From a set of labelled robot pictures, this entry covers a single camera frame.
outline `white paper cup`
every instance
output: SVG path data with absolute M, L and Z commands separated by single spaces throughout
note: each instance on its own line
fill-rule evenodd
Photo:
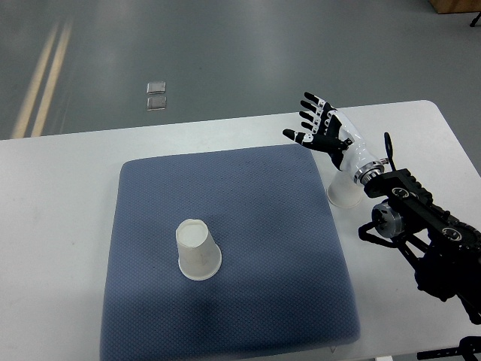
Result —
M 330 203 L 341 208 L 353 208 L 359 204 L 364 191 L 354 183 L 345 171 L 337 171 L 329 185 L 328 199 Z
M 179 268 L 194 281 L 207 280 L 219 271 L 222 254 L 206 224 L 201 220 L 184 220 L 175 231 L 179 251 Z

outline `concrete floor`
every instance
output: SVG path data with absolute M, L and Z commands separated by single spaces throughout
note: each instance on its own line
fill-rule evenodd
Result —
M 304 91 L 339 108 L 427 99 L 480 172 L 475 15 L 437 15 L 427 0 L 3 0 L 0 139 L 26 112 L 54 34 L 23 136 L 39 108 L 46 115 L 40 133 L 53 135 L 293 112 Z M 69 23 L 60 62 L 54 58 Z M 48 80 L 51 68 L 59 70 L 56 81 Z M 146 111 L 153 80 L 167 82 L 164 111 Z

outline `clear plastic piece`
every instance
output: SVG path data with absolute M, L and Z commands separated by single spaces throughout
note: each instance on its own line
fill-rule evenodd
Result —
M 157 111 L 165 109 L 167 106 L 167 99 L 164 96 L 152 96 L 147 99 L 147 110 Z
M 163 94 L 165 93 L 165 82 L 154 81 L 147 84 L 147 94 Z

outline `robotic hand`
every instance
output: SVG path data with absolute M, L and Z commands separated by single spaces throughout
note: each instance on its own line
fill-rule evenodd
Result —
M 309 120 L 301 125 L 312 133 L 285 129 L 283 134 L 311 150 L 328 153 L 334 165 L 364 186 L 370 198 L 387 197 L 374 206 L 372 222 L 359 228 L 360 239 L 399 249 L 414 268 L 419 290 L 444 302 L 458 296 L 471 322 L 481 324 L 481 233 L 433 204 L 432 194 L 407 169 L 396 170 L 388 133 L 385 142 L 392 171 L 384 173 L 387 161 L 369 152 L 343 113 L 312 94 L 304 95 L 313 104 L 301 102 L 311 112 L 300 113 Z M 368 233 L 371 229 L 383 238 Z M 429 244 L 415 236 L 423 229 L 428 230 Z M 416 257 L 408 242 L 424 256 Z
M 285 129 L 283 134 L 311 150 L 326 152 L 340 171 L 345 171 L 356 184 L 366 184 L 384 172 L 383 163 L 366 148 L 359 131 L 342 112 L 329 103 L 309 93 L 304 96 L 313 104 L 301 101 L 311 111 L 299 114 L 309 123 L 302 122 L 312 133 L 294 132 Z

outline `white table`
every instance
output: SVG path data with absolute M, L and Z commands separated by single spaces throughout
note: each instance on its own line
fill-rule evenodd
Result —
M 398 168 L 408 168 L 434 202 L 481 228 L 481 178 L 430 102 L 345 108 L 379 157 L 389 131 Z M 95 360 L 119 171 L 151 156 L 288 144 L 297 114 L 212 120 L 0 141 L 0 359 Z M 316 153 L 325 187 L 336 172 Z M 416 289 L 396 250 L 360 241 L 358 227 L 380 199 L 331 207 L 361 321 L 361 338 L 272 360 L 363 359 L 456 346 L 481 335 L 461 302 Z

